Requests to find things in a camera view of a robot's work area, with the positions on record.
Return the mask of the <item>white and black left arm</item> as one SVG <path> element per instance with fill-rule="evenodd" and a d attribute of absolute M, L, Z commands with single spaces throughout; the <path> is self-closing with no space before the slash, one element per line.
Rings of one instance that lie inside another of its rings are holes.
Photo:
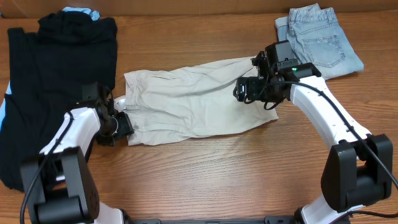
<path fill-rule="evenodd" d="M 22 163 L 19 221 L 28 214 L 32 223 L 132 223 L 123 209 L 100 201 L 87 160 L 94 141 L 113 146 L 133 132 L 127 115 L 114 109 L 111 91 L 83 94 L 52 140 Z"/>

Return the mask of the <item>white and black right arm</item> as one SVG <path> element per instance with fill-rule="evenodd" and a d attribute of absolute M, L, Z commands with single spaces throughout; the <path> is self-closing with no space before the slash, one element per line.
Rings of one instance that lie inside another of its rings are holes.
<path fill-rule="evenodd" d="M 381 217 L 364 211 L 391 196 L 397 180 L 392 175 L 393 145 L 384 135 L 373 135 L 336 100 L 312 63 L 272 58 L 265 52 L 252 58 L 257 76 L 236 80 L 233 95 L 250 104 L 277 106 L 284 100 L 300 108 L 329 149 L 321 177 L 322 194 L 292 216 L 267 217 L 265 223 L 349 223 L 354 214 Z"/>

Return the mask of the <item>beige cotton shorts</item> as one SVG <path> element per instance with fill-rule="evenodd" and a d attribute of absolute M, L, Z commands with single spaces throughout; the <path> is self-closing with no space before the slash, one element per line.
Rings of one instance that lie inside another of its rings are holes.
<path fill-rule="evenodd" d="M 115 99 L 130 119 L 129 145 L 155 146 L 189 138 L 238 134 L 277 120 L 261 102 L 246 105 L 233 96 L 236 80 L 256 74 L 250 57 L 232 58 L 172 71 L 124 74 L 126 93 Z"/>

